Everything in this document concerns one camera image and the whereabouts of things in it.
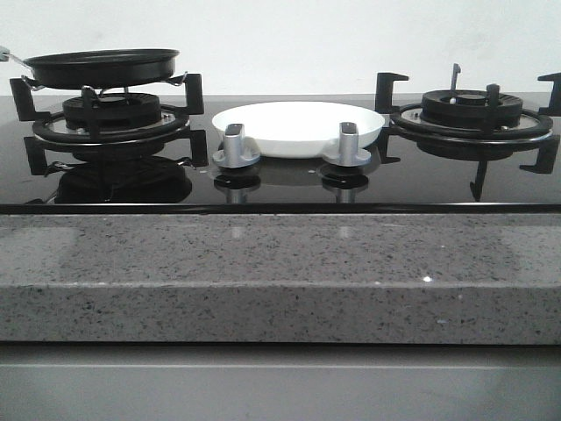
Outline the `white ceramic plate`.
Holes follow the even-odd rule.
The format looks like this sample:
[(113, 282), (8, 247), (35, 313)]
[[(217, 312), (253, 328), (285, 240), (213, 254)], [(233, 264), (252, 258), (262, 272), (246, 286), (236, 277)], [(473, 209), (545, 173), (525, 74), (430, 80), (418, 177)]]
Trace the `white ceramic plate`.
[(367, 108), (318, 101), (254, 103), (212, 118), (219, 133), (228, 125), (242, 124), (262, 155), (287, 159), (321, 156), (325, 147), (338, 143), (343, 122), (357, 126), (359, 146), (365, 148), (378, 138), (385, 119)]

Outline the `black frying pan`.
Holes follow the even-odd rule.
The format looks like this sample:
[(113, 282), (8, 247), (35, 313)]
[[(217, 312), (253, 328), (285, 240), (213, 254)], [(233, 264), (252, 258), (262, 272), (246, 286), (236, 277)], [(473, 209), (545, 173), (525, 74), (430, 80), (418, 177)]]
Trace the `black frying pan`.
[(130, 87), (165, 81), (175, 69), (175, 49), (117, 49), (50, 54), (20, 60), (6, 47), (1, 60), (30, 69), (39, 86), (53, 89)]

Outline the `silver left stove knob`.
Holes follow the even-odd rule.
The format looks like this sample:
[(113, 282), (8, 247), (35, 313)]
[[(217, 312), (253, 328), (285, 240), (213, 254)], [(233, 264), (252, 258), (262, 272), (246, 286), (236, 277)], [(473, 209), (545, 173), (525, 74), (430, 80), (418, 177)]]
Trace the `silver left stove knob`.
[(230, 124), (222, 139), (223, 148), (217, 150), (213, 161), (220, 168), (236, 169), (245, 168), (257, 163), (260, 152), (249, 138), (245, 136), (243, 124)]

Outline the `silver stove knob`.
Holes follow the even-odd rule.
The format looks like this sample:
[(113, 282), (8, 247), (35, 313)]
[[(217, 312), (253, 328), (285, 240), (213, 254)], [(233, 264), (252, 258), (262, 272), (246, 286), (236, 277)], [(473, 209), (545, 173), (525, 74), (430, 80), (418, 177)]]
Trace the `silver stove knob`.
[(370, 152), (359, 148), (359, 134), (355, 123), (342, 122), (339, 125), (337, 147), (326, 148), (323, 159), (332, 165), (354, 168), (367, 165), (372, 160)]
[(245, 168), (257, 163), (260, 152), (249, 138), (245, 136), (243, 124), (230, 124), (222, 139), (223, 148), (217, 150), (213, 161), (220, 168), (236, 169)]

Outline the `silver right stove knob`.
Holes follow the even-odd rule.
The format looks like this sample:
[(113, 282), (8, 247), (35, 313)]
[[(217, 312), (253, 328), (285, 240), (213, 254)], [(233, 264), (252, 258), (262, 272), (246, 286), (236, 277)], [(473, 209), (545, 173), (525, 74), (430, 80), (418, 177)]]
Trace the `silver right stove knob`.
[(367, 165), (372, 160), (370, 152), (359, 148), (359, 134), (355, 123), (342, 122), (339, 125), (337, 147), (326, 148), (323, 159), (332, 165), (354, 168)]

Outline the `black glass gas hob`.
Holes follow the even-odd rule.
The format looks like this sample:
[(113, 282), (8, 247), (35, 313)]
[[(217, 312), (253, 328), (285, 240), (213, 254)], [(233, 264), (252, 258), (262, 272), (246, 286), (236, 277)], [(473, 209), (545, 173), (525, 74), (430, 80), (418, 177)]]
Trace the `black glass gas hob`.
[(96, 161), (41, 145), (1, 99), (4, 214), (557, 213), (560, 140), (530, 146), (449, 146), (383, 132), (369, 165), (262, 158), (244, 172), (217, 168), (211, 119), (242, 105), (211, 96), (166, 144), (112, 150)]

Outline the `black left gas burner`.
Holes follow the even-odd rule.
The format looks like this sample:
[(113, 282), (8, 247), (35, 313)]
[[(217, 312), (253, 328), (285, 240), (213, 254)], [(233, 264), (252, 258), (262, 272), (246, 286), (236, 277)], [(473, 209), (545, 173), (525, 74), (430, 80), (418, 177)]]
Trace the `black left gas burner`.
[[(110, 93), (92, 102), (93, 116), (101, 131), (130, 130), (161, 120), (160, 100), (146, 93)], [(81, 97), (62, 104), (66, 126), (72, 130), (89, 129)]]

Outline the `black gas burner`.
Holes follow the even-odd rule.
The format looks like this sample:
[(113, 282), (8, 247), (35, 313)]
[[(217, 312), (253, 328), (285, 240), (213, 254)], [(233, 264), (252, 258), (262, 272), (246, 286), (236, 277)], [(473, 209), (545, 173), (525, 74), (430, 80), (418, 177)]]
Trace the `black gas burner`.
[[(523, 101), (517, 96), (499, 94), (496, 127), (519, 123)], [(423, 94), (421, 120), (436, 125), (478, 129), (489, 112), (489, 99), (482, 90), (433, 90)]]
[[(130, 130), (161, 120), (160, 100), (146, 93), (110, 93), (92, 102), (93, 116), (101, 131)], [(89, 129), (81, 97), (62, 104), (66, 126), (72, 130)]]

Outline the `black right gas burner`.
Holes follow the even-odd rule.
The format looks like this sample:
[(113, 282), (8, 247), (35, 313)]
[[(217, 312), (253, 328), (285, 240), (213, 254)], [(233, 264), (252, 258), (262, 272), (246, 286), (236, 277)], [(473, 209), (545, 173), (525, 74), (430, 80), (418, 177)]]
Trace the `black right gas burner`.
[[(523, 101), (517, 96), (499, 94), (496, 127), (519, 123)], [(436, 125), (478, 129), (489, 112), (489, 99), (482, 90), (433, 90), (423, 94), (421, 120)]]

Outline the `grey cabinet drawer front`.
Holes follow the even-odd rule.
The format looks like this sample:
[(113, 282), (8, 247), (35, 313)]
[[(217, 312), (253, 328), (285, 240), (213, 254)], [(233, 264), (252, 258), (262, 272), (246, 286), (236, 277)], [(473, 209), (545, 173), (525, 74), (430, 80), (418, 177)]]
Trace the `grey cabinet drawer front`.
[(1, 348), (4, 420), (557, 420), (556, 346)]

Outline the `black right pan support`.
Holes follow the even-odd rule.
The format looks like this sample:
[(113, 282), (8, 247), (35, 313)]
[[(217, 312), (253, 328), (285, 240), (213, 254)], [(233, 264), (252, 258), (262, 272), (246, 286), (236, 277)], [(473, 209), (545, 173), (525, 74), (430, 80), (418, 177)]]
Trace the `black right pan support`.
[[(461, 90), (458, 76), (454, 69), (446, 90)], [(395, 104), (394, 83), (404, 78), (389, 72), (376, 76), (374, 109), (388, 119), (387, 128), (377, 140), (389, 177), (388, 187), (377, 188), (382, 200), (409, 204), (559, 205), (558, 73), (538, 78), (552, 85), (548, 105), (534, 111), (523, 102), (519, 123), (513, 127), (495, 126), (499, 94), (507, 94), (501, 92), (499, 85), (470, 89), (485, 91), (489, 99), (488, 115), (478, 129), (421, 120), (423, 95), (413, 103)]]

